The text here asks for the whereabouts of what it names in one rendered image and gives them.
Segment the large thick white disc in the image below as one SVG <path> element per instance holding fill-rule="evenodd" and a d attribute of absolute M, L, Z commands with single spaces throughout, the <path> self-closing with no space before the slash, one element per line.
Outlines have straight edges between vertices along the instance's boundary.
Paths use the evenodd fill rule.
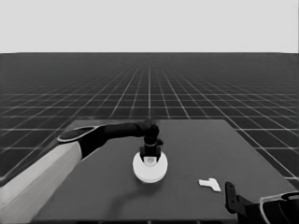
<path fill-rule="evenodd" d="M 157 183 L 162 180 L 168 169 L 168 159 L 162 152 L 159 160 L 155 157 L 146 157 L 141 159 L 137 152 L 133 158 L 133 171 L 135 176 L 143 183 Z"/>

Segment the small white T-shaped piece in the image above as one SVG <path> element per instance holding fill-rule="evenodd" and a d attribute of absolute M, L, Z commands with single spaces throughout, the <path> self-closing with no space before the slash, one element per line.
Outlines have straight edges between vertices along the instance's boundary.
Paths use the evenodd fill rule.
<path fill-rule="evenodd" d="M 221 192 L 221 187 L 215 178 L 209 178 L 208 180 L 199 179 L 198 184 L 201 187 L 211 188 L 213 191 Z"/>

